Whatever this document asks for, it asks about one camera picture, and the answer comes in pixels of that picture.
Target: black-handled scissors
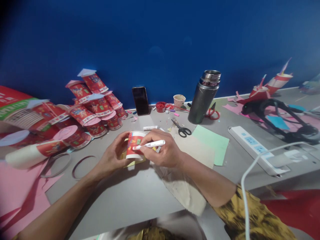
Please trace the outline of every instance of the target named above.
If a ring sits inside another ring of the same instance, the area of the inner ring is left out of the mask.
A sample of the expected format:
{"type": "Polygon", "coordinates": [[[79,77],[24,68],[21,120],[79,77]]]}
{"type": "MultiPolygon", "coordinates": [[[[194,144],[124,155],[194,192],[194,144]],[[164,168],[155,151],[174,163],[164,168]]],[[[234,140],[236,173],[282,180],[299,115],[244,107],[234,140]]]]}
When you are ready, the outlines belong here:
{"type": "Polygon", "coordinates": [[[174,121],[173,119],[171,119],[171,121],[179,128],[179,135],[180,137],[187,137],[187,135],[191,135],[191,131],[188,129],[188,128],[183,128],[183,127],[180,127],[180,125],[178,123],[176,123],[176,121],[174,121]]]}

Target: forearm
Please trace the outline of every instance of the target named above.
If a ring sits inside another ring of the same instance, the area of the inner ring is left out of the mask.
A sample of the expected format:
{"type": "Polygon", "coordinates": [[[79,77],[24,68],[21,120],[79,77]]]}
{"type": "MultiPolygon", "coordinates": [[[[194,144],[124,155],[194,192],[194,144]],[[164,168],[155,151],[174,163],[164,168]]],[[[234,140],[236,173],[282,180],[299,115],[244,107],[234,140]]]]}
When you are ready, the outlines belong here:
{"type": "Polygon", "coordinates": [[[22,230],[18,235],[18,239],[64,239],[99,181],[100,178],[97,176],[91,174],[85,176],[22,230]]]}
{"type": "Polygon", "coordinates": [[[236,185],[187,153],[182,153],[180,169],[197,185],[212,207],[226,204],[234,195],[236,185]]]}

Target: cardboard ring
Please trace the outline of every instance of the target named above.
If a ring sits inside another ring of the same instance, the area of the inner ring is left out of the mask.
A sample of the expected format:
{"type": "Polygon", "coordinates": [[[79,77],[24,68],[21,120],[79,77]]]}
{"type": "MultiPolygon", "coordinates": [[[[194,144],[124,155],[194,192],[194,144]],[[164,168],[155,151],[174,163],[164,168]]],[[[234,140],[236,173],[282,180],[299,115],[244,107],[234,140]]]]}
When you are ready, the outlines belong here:
{"type": "Polygon", "coordinates": [[[67,169],[67,167],[70,165],[71,163],[71,155],[70,153],[60,153],[56,156],[50,156],[49,159],[48,159],[48,162],[47,162],[47,165],[44,167],[44,169],[42,170],[42,172],[40,173],[40,177],[42,178],[52,178],[52,177],[56,177],[58,176],[60,173],[62,173],[64,170],[67,169]],[[62,157],[62,156],[66,156],[66,155],[69,155],[69,160],[67,162],[67,164],[62,168],[60,169],[57,173],[54,173],[54,174],[51,174],[51,175],[45,175],[46,172],[49,170],[48,167],[50,166],[51,167],[51,163],[55,162],[58,158],[62,157]]]}
{"type": "Polygon", "coordinates": [[[79,180],[81,180],[81,178],[77,178],[76,176],[75,176],[75,171],[76,171],[76,169],[77,169],[77,167],[80,165],[80,163],[82,163],[83,162],[83,160],[85,160],[85,159],[87,159],[87,158],[89,158],[89,157],[95,157],[96,159],[98,159],[96,156],[93,156],[93,155],[90,155],[90,156],[86,156],[86,157],[84,157],[84,158],[82,158],[79,162],[77,162],[77,164],[74,166],[74,168],[72,169],[72,177],[73,177],[73,179],[75,179],[76,181],[79,181],[79,180]]]}

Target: thermos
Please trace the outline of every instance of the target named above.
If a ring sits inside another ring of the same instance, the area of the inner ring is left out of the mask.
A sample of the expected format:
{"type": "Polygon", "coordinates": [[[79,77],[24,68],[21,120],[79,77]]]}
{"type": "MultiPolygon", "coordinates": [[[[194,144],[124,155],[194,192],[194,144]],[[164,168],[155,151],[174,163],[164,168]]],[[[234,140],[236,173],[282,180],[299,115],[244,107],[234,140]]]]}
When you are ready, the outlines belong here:
{"type": "Polygon", "coordinates": [[[208,109],[211,107],[210,104],[216,95],[221,73],[216,70],[204,71],[200,78],[196,92],[194,94],[192,105],[190,108],[188,120],[193,124],[199,124],[205,117],[208,109]]]}

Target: hand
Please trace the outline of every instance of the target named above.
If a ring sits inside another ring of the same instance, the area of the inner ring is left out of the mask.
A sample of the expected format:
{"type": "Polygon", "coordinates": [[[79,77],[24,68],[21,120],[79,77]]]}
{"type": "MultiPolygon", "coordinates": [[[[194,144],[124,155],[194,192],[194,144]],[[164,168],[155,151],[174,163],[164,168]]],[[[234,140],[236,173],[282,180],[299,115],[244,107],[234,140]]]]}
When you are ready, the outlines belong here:
{"type": "Polygon", "coordinates": [[[165,145],[161,147],[159,153],[148,147],[141,147],[140,151],[143,152],[147,159],[154,162],[156,165],[180,168],[183,163],[183,155],[185,153],[179,149],[173,137],[169,133],[165,133],[159,129],[152,129],[151,132],[143,138],[140,145],[158,140],[166,141],[165,145]]]}
{"type": "Polygon", "coordinates": [[[127,141],[130,131],[119,134],[111,145],[104,152],[99,163],[91,170],[89,174],[98,179],[103,179],[111,175],[115,170],[129,165],[132,160],[121,159],[120,157],[125,149],[127,149],[127,141]]]}

